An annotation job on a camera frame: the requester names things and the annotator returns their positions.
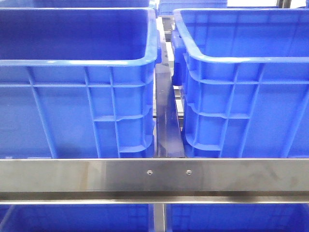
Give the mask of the left blue plastic crate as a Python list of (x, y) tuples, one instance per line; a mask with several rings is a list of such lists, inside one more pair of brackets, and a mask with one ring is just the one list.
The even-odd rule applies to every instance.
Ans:
[(1, 8), (3, 159), (151, 158), (150, 8)]

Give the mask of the blue plastic crate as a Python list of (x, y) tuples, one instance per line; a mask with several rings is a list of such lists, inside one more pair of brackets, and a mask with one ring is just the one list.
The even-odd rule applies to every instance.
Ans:
[(190, 158), (309, 155), (307, 9), (177, 9), (173, 83)]
[(151, 158), (150, 8), (1, 8), (3, 159)]

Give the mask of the rear left blue crate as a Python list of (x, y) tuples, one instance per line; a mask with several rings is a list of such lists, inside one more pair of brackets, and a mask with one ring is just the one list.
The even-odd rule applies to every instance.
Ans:
[(144, 8), (155, 0), (1, 0), (1, 8)]

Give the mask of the rear right blue crate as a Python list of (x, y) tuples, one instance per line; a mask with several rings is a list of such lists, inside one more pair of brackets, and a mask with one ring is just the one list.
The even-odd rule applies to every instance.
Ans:
[(173, 15), (173, 10), (184, 8), (226, 8), (226, 0), (161, 0), (159, 2), (159, 15)]

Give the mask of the lower left blue crate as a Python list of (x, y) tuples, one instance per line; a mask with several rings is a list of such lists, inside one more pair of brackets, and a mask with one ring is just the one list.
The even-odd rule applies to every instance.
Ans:
[(2, 232), (152, 232), (149, 204), (14, 205)]

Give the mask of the right blue plastic crate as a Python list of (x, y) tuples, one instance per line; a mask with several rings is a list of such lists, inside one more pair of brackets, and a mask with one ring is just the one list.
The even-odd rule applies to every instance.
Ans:
[(173, 83), (190, 158), (309, 155), (307, 9), (177, 9)]

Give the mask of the lower right blue crate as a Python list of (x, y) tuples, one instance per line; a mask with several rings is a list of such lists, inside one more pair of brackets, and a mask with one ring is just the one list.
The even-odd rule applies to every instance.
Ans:
[(307, 232), (308, 204), (169, 204), (169, 232)]

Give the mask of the steel shelf front rail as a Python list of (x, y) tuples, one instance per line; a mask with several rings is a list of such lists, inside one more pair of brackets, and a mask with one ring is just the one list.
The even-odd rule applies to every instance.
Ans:
[(307, 203), (307, 159), (4, 159), (1, 204)]

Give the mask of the steel shelf centre divider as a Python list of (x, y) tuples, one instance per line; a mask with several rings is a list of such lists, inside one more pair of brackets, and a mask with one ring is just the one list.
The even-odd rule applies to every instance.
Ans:
[(156, 141), (159, 158), (185, 158), (168, 63), (155, 67)]

